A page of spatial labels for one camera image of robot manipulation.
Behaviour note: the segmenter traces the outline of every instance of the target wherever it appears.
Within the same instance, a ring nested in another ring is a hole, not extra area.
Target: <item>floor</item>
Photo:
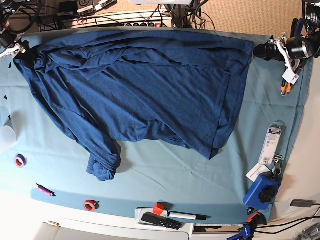
[[[48,0],[47,4],[58,8],[59,2],[64,1]],[[116,5],[100,13],[153,10],[156,7],[156,4],[133,5],[128,0],[118,0]],[[212,18],[218,31],[259,35],[289,33],[292,20],[302,16],[300,0],[209,0],[202,10]],[[55,10],[50,9],[49,14],[54,13]],[[26,20],[12,23],[16,29],[27,24]],[[213,30],[213,26],[207,24],[206,29]]]

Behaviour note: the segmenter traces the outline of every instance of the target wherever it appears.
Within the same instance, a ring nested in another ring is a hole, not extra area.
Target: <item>blue long-sleeve shirt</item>
[[[214,157],[235,127],[253,46],[184,31],[97,31],[33,48],[34,68],[15,65],[104,181],[121,162],[113,140],[163,140]]]

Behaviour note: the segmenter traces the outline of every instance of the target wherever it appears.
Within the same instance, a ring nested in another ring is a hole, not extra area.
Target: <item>black remote control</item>
[[[166,227],[169,229],[175,229],[178,230],[179,228],[181,228],[182,224],[179,222],[176,222],[174,220],[171,220],[169,218],[166,219],[162,219],[156,216],[152,216],[149,214],[144,214],[141,218],[142,221],[145,221],[147,223],[151,223],[151,224],[155,224],[161,227]]]

